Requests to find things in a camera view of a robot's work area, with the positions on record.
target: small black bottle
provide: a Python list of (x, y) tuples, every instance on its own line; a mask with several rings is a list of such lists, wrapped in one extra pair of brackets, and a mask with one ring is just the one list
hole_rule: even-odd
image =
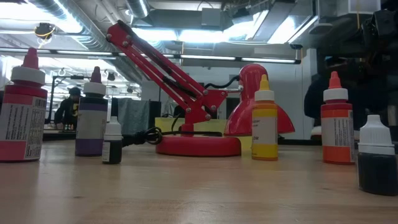
[(389, 128), (379, 115), (369, 115), (361, 128), (358, 154), (359, 188), (378, 195), (398, 195), (398, 171)]
[(112, 116), (106, 125), (102, 149), (103, 164), (119, 164), (122, 161), (122, 135), (118, 117)]

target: lamp head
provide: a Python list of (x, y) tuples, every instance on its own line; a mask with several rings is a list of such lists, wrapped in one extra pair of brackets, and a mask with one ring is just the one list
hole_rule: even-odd
[[(225, 136), (251, 136), (252, 109), (255, 92), (260, 89), (261, 77), (265, 75), (268, 79), (267, 70), (259, 64), (244, 66), (239, 73), (239, 84), (243, 86), (241, 102), (228, 118)], [(278, 106), (278, 133), (294, 132), (294, 126), (286, 112)]]

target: yellow bottle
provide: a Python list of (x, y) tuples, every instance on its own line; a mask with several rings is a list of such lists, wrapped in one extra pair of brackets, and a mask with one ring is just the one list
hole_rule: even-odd
[(269, 89), (266, 75), (262, 75), (260, 89), (254, 95), (252, 111), (252, 159), (278, 160), (278, 107), (274, 92)]

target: dark cloth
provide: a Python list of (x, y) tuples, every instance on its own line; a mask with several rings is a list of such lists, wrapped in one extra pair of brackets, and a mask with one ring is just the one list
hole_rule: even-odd
[(73, 101), (71, 98), (63, 100), (57, 112), (55, 112), (54, 123), (72, 124), (73, 128), (76, 129), (78, 110), (79, 101)]
[[(366, 124), (368, 109), (371, 113), (378, 113), (387, 108), (386, 84), (382, 79), (371, 79), (360, 85), (352, 85), (342, 81), (341, 86), (348, 90), (348, 103), (353, 105), (354, 129), (358, 130)], [(319, 76), (310, 87), (304, 98), (304, 113), (320, 124), (323, 91), (329, 88), (329, 78)]]

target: red desk lamp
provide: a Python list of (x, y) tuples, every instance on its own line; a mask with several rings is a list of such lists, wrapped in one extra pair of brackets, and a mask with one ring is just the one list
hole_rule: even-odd
[[(202, 106), (216, 111), (227, 97), (228, 90), (205, 89), (153, 46), (139, 38), (122, 21), (118, 21), (108, 29), (106, 39), (125, 53), (186, 112), (185, 124), (182, 125), (183, 134), (181, 136), (163, 136), (162, 141), (156, 145), (157, 153), (178, 156), (238, 156), (241, 154), (241, 143), (238, 138), (193, 136), (193, 124), (211, 119), (210, 114)], [(162, 72), (151, 64), (143, 54), (156, 63)], [(254, 91), (259, 89), (259, 82), (260, 79), (255, 84)], [(252, 88), (253, 83), (254, 80), (246, 83), (246, 88)], [(251, 123), (251, 119), (240, 122), (245, 127), (250, 126), (250, 130)]]
[[(239, 84), (243, 86), (241, 102), (229, 116), (226, 123), (225, 136), (251, 136), (251, 112), (254, 105), (254, 93), (260, 88), (262, 75), (267, 75), (267, 70), (258, 64), (244, 66), (239, 73)], [(294, 132), (292, 121), (286, 112), (278, 106), (278, 133)]]

